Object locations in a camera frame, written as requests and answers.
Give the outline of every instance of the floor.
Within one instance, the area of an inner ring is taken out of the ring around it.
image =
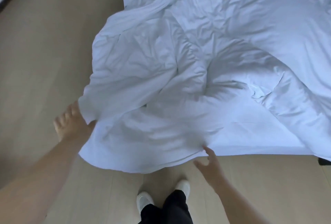
[[[122,0],[12,0],[0,13],[0,187],[52,148],[52,119],[89,82],[91,44]],[[331,167],[312,156],[219,157],[226,176],[273,223],[329,223]],[[45,219],[52,223],[138,223],[135,197],[157,205],[177,180],[191,182],[194,223],[228,223],[192,162],[152,174],[101,170],[79,157]]]

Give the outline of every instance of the shoe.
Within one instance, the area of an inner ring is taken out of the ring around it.
[[[146,207],[149,204],[154,205],[154,201],[153,201],[152,197],[149,195],[149,193],[141,192],[140,194],[138,194],[137,207],[138,207],[139,213],[141,213],[141,211],[144,209],[144,207]]]
[[[186,200],[188,199],[188,196],[190,195],[190,183],[188,180],[181,180],[180,182],[177,183],[175,190],[181,190],[186,196]]]

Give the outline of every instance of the black pants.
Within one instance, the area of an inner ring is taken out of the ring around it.
[[[139,224],[193,224],[183,191],[173,191],[160,209],[152,204],[141,211]]]

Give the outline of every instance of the black bed leg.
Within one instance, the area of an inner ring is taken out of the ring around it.
[[[318,163],[320,166],[331,166],[331,161],[322,158],[318,158]]]

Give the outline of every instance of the white bedsheet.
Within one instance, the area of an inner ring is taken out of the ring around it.
[[[331,160],[325,0],[124,0],[93,43],[80,155],[153,172],[203,155]]]

